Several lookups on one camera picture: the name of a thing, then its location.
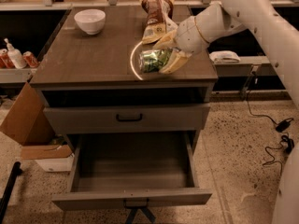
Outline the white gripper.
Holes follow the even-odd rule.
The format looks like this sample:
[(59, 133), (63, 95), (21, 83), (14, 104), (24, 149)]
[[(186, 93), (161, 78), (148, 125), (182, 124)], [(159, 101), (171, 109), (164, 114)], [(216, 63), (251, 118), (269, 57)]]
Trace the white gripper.
[(154, 46), (154, 49), (172, 49), (167, 63), (159, 70), (161, 74), (172, 74), (179, 70), (193, 54), (198, 54), (208, 47), (197, 20), (190, 16), (182, 21), (177, 30), (172, 30), (164, 35)]

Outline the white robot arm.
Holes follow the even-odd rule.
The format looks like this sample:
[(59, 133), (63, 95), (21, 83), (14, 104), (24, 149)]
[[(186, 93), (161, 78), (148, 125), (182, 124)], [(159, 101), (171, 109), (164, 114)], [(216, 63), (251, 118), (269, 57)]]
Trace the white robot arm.
[[(221, 0), (182, 21), (156, 49), (173, 50), (161, 69), (171, 74), (213, 41), (249, 30), (275, 69), (295, 105), (299, 105), (299, 31), (283, 19), (270, 0)], [(272, 224), (299, 224), (299, 149), (289, 155), (279, 181)]]

